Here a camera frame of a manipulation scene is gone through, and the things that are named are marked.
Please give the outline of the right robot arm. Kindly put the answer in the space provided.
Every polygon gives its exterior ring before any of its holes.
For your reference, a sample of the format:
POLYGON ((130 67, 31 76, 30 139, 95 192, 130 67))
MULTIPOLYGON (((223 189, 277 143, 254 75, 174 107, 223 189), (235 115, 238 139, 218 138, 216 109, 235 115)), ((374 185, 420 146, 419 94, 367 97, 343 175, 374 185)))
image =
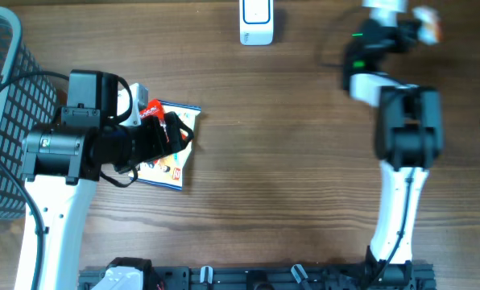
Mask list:
POLYGON ((365 20, 346 45, 342 85, 376 109, 374 153, 382 177, 379 217, 366 253, 362 289, 406 288, 414 281, 411 240, 429 169, 444 148, 441 97, 436 89, 407 84, 380 70, 388 53, 405 53, 422 23, 388 26, 365 20))

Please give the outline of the red snack bag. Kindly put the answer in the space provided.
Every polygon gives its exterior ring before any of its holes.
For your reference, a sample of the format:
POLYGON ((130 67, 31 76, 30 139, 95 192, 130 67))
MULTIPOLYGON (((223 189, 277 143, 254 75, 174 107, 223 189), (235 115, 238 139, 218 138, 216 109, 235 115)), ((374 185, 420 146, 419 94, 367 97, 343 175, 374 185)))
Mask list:
POLYGON ((167 124, 164 119, 165 111, 163 109, 163 105, 161 104, 160 100, 154 99, 149 101, 147 107, 139 112, 139 116, 142 121, 147 120, 149 117, 156 117, 159 120, 159 127, 163 130, 164 137, 162 141, 163 145, 163 156, 170 155, 169 146, 168 146, 168 133, 167 133, 167 124))

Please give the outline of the orange tissue pack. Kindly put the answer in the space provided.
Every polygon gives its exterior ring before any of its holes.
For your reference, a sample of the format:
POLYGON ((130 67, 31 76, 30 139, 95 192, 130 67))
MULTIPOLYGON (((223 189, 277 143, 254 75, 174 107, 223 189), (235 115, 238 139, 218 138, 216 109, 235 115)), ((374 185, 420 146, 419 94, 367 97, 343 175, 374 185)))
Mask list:
POLYGON ((417 38, 427 45, 435 45, 441 41, 441 20, 437 10, 429 6, 417 6, 412 10, 420 21, 417 38))

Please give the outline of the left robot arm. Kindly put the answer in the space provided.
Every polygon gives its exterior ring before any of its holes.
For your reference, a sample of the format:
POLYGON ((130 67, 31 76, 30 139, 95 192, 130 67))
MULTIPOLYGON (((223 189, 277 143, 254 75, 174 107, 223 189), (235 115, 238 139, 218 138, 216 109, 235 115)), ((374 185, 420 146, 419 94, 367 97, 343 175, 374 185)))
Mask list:
POLYGON ((173 112, 133 123, 134 101, 118 109, 123 78, 73 70, 60 121, 39 123, 23 142, 25 192, 31 198, 14 283, 17 289, 74 289, 82 234, 106 164, 118 173, 183 151, 193 130, 173 112))

